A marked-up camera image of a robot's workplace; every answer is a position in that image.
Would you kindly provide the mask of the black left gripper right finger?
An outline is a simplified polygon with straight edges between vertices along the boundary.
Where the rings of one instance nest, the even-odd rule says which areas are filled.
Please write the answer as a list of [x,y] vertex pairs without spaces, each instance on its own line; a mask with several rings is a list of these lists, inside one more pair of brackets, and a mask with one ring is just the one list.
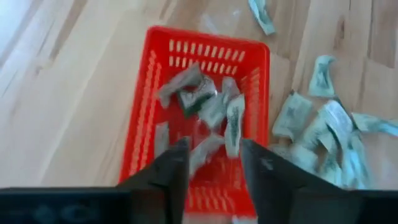
[[333,184],[250,139],[243,140],[241,161],[259,223],[345,222]]

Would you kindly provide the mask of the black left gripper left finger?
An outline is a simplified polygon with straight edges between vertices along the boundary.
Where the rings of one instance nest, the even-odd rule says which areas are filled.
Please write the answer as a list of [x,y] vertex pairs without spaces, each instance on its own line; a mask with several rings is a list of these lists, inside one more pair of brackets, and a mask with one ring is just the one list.
[[189,179],[190,138],[183,137],[117,187],[130,191],[130,223],[181,224]]

